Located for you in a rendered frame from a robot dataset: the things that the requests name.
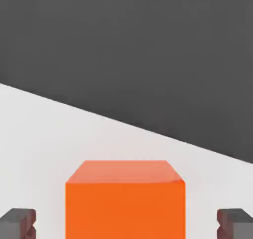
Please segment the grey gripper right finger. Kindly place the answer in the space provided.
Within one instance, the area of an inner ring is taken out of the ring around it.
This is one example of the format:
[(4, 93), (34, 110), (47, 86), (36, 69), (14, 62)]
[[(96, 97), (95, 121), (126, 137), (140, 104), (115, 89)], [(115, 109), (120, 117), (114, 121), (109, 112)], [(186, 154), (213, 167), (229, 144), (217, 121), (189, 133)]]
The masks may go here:
[(253, 217), (243, 209), (219, 209), (217, 221), (217, 239), (253, 239)]

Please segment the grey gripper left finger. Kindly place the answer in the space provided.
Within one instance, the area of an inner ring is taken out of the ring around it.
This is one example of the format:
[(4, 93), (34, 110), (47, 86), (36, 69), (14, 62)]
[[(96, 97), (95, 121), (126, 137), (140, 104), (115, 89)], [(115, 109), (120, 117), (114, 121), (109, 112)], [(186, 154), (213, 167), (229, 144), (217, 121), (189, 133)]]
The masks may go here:
[(36, 211), (12, 208), (0, 218), (0, 239), (36, 239)]

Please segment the small orange cube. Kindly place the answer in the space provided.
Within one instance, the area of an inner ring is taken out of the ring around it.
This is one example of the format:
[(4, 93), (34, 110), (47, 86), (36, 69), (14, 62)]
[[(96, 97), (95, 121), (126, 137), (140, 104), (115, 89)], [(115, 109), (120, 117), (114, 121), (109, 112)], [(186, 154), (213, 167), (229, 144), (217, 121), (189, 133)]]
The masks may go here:
[(186, 239), (185, 195), (165, 160), (87, 160), (65, 184), (65, 239)]

